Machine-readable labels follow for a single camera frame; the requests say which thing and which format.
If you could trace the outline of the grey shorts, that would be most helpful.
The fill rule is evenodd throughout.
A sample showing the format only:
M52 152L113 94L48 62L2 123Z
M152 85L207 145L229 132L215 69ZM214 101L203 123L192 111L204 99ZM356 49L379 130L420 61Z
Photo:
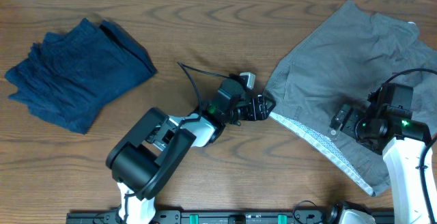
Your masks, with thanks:
M332 135L329 124L344 103L364 107L387 79L413 88L413 118L435 132L436 51L414 23L368 15L348 1L279 62L264 93L276 101L274 120L375 197L390 186L382 157Z

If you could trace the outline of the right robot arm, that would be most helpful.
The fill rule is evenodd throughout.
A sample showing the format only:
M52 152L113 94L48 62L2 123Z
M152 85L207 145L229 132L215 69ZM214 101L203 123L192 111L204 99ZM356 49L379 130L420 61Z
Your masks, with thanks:
M341 106L330 123L371 152L381 155L389 173L395 223L435 223L436 185L429 127L412 111L383 104L362 111Z

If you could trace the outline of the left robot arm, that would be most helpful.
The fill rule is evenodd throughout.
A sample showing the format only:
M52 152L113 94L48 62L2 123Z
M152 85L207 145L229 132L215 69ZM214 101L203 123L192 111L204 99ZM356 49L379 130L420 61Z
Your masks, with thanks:
M254 96L249 82L225 79L216 96L185 117L151 108L109 152L106 166L121 195L116 223L149 223L154 198L192 147L214 143L226 125L266 120L276 102Z

